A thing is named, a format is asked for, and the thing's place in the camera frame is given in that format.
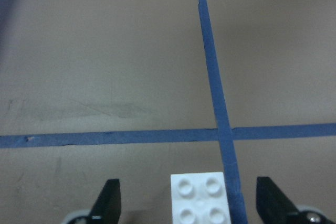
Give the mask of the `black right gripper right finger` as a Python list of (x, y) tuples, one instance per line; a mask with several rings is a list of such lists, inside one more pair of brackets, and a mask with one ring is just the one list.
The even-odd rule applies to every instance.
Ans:
[(296, 223), (299, 210), (270, 177), (257, 177), (256, 209), (263, 223)]

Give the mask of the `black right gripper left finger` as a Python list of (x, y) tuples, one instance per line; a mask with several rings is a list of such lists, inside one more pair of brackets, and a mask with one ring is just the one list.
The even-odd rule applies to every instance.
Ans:
[(108, 179), (89, 213), (89, 223), (119, 222), (121, 216), (119, 179)]

